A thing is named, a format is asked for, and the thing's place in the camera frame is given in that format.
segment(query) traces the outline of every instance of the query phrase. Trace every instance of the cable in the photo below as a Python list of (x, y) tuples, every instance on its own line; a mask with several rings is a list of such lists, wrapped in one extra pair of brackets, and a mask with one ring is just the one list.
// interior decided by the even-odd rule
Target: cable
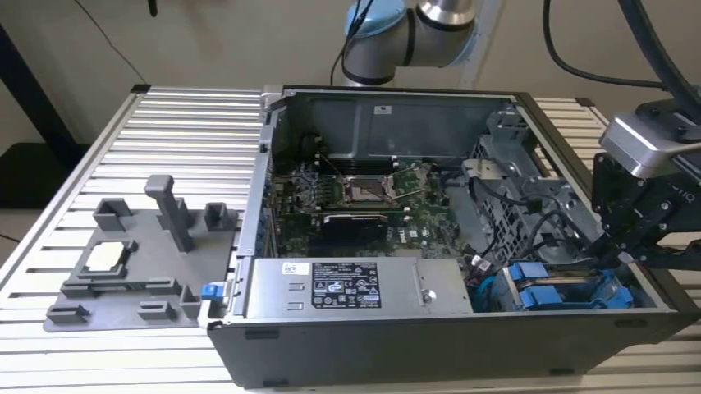
[(85, 9), (85, 7), (82, 6), (82, 4), (80, 3), (78, 0), (73, 0), (73, 2), (77, 4), (77, 6), (80, 7), (80, 9), (82, 10), (82, 12), (85, 13), (85, 15), (88, 16), (89, 20), (92, 21), (94, 27), (96, 27), (97, 30), (100, 31), (101, 36), (105, 38), (105, 41), (106, 41), (106, 43), (109, 44), (109, 46), (112, 47), (113, 51), (117, 53), (119, 57), (121, 57), (121, 60), (124, 60), (124, 62), (127, 63), (127, 65), (131, 67), (131, 69), (133, 70), (133, 72), (135, 72), (136, 75), (139, 76), (139, 79), (140, 79), (141, 82), (145, 84), (145, 78), (143, 78), (141, 73), (139, 72), (139, 70), (137, 70), (137, 69), (133, 67), (133, 65), (131, 64), (129, 59), (127, 59), (127, 57), (124, 56), (124, 54), (119, 51), (117, 47), (113, 46), (113, 44), (112, 44), (112, 40), (109, 39), (109, 36), (106, 35), (105, 31), (101, 29), (100, 24), (97, 23), (97, 21), (94, 20), (94, 18), (93, 18), (92, 15), (89, 14), (88, 10)]
[(562, 242), (564, 244), (568, 244), (571, 242), (571, 240), (566, 240), (564, 238), (552, 238), (551, 240), (548, 241), (542, 241), (542, 242), (538, 242), (534, 246), (532, 246), (532, 252), (538, 251), (539, 248), (542, 248), (543, 246), (547, 246), (547, 244), (550, 244), (551, 242)]
[(527, 239), (526, 239), (526, 248), (523, 249), (523, 251), (520, 252), (520, 256), (522, 257), (526, 257), (528, 254), (534, 253), (534, 242), (535, 242), (535, 236), (538, 235), (538, 231), (539, 231), (539, 228), (543, 227), (543, 224), (546, 223), (547, 219), (551, 218), (552, 216), (559, 216), (559, 218), (562, 218), (564, 224), (571, 228), (571, 230), (579, 235), (579, 237), (586, 240), (587, 237), (586, 235), (583, 234), (582, 230), (579, 229), (579, 227), (574, 224), (574, 222), (571, 221), (570, 217), (567, 216), (567, 214), (562, 211), (550, 211), (548, 213), (546, 213), (539, 219), (538, 221), (535, 222), (535, 225), (532, 226), (532, 229), (531, 231), (528, 232), (527, 234)]
[(639, 0), (618, 0), (618, 5), (635, 37), (637, 46), (643, 52), (657, 77), (687, 116), (697, 124), (701, 124), (701, 97), (698, 97), (695, 89), (689, 85), (679, 69), (669, 58), (642, 3)]
[(363, 24), (364, 17), (367, 16), (368, 11), (370, 11), (370, 6), (372, 5), (372, 2), (375, 2), (375, 0), (370, 0), (368, 5), (364, 6), (363, 8), (363, 12), (360, 12), (359, 13), (360, 15), (358, 15), (358, 12), (360, 11), (360, 1), (362, 0), (356, 0), (355, 11), (352, 13), (352, 22), (348, 25), (348, 35), (345, 36), (343, 47), (340, 48), (340, 52), (337, 52), (336, 59), (332, 62), (331, 73), (328, 74), (328, 85), (329, 86), (332, 86), (332, 75), (336, 71), (337, 62), (340, 62), (340, 65), (343, 66), (345, 49), (348, 48), (348, 44), (351, 43), (352, 37), (355, 37), (355, 34), (360, 30), (360, 25)]
[(499, 201), (504, 202), (508, 205), (516, 205), (519, 207), (527, 206), (526, 201), (519, 201), (516, 199), (510, 199), (504, 195), (499, 195), (486, 184), (486, 182), (476, 178), (475, 176), (470, 176), (470, 179), (467, 180), (467, 189), (470, 190), (470, 196), (472, 196), (472, 200), (476, 200), (476, 195), (474, 194), (474, 183), (478, 183), (482, 186), (482, 190), (486, 192), (487, 195), (498, 199)]
[(622, 85), (622, 86), (637, 86), (639, 88), (655, 88), (665, 89), (665, 85), (661, 82), (651, 80), (629, 80), (625, 78), (613, 78), (610, 76), (599, 76), (591, 74), (590, 72), (582, 71), (572, 66), (570, 66), (564, 60), (558, 55), (555, 51), (555, 46), (551, 42), (551, 32), (550, 32), (550, 2), (551, 0), (543, 0), (543, 38), (546, 39), (546, 48), (547, 53), (550, 54), (551, 60), (555, 64), (567, 71), (570, 74), (579, 76), (587, 80), (594, 80), (605, 84)]
[(10, 236), (5, 236), (4, 234), (0, 234), (0, 238), (4, 238), (8, 241), (16, 242), (17, 244), (20, 243), (20, 240), (17, 240), (16, 238)]

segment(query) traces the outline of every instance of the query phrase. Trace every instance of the floor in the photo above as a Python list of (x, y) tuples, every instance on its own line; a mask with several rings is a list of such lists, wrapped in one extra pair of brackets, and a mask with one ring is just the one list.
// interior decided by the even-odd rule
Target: floor
[[(29, 227), (36, 222), (41, 211), (24, 209), (0, 209), (0, 234), (20, 240), (26, 234)], [(0, 238), (0, 266), (8, 259), (17, 244)]]

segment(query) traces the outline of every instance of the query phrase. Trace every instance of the wall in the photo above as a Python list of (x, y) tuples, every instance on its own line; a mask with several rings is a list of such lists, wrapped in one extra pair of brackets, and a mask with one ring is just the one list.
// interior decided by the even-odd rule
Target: wall
[[(475, 89), (589, 97), (606, 115), (666, 97), (649, 89), (589, 82), (560, 71), (542, 42), (540, 1), (503, 1)], [(155, 19), (145, 3), (82, 0), (151, 84), (243, 88), (275, 82), (325, 84), (351, 0), (160, 0)], [(694, 45), (701, 36), (694, 20), (701, 2), (649, 0), (645, 4), (674, 60), (701, 82), (701, 51)], [(572, 65), (611, 76), (654, 78), (617, 2), (556, 0), (551, 19), (558, 50)], [(137, 77), (72, 0), (1, 0), (0, 22), (76, 138), (90, 141)], [(460, 72), (460, 67), (399, 70), (396, 85), (455, 89)], [(0, 89), (0, 126), (6, 129), (10, 124), (13, 130), (13, 137), (2, 138), (36, 140), (36, 131), (5, 96)]]
[[(669, 56), (686, 79), (701, 83), (701, 2), (649, 0), (643, 4)], [(542, 1), (506, 0), (476, 89), (527, 91), (536, 97), (586, 97), (607, 116), (669, 97), (659, 90), (605, 85), (562, 71), (547, 56), (540, 21)], [(552, 1), (551, 35), (559, 56), (571, 66), (607, 76), (655, 80), (618, 2)]]
[[(152, 85), (260, 88), (327, 84), (343, 43), (345, 0), (81, 0)], [(72, 0), (2, 0), (0, 23), (76, 138), (89, 141), (133, 71)], [(454, 88), (460, 69), (412, 69), (396, 84)], [(336, 82), (341, 76), (337, 72)]]

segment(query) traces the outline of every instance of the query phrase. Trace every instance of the metal slats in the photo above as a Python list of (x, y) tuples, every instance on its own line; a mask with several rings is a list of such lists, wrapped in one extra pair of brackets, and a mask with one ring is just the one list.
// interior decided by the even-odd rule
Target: metal slats
[[(538, 103), (590, 165), (605, 127), (595, 108), (564, 98), (539, 99)], [(255, 144), (257, 139), (259, 126), (252, 126), (257, 107), (259, 94), (252, 91), (153, 88), (141, 97), (131, 117), (136, 122), (127, 121), (117, 131), (78, 193), (65, 202), (0, 290), (0, 388), (21, 392), (243, 392), (229, 382), (199, 328), (46, 333), (41, 322), (80, 257), (78, 248), (88, 241), (94, 226), (90, 209), (101, 197), (121, 196), (135, 208), (152, 207), (139, 198), (145, 178), (151, 173), (169, 173), (176, 180), (175, 194), (189, 207), (201, 208), (207, 199), (219, 198), (232, 208), (245, 208), (252, 160), (237, 145)], [(683, 245), (690, 237), (694, 235), (673, 236), (666, 241)], [(701, 273), (673, 275), (701, 304)], [(701, 324), (658, 345), (625, 349), (583, 377), (320, 387), (316, 392), (686, 394), (701, 392), (698, 370)]]

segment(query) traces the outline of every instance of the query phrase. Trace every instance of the warning label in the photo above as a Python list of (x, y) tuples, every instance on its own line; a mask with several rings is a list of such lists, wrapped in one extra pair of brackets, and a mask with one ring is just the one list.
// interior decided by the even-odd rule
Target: warning label
[(325, 308), (380, 308), (376, 263), (313, 263), (312, 305)]

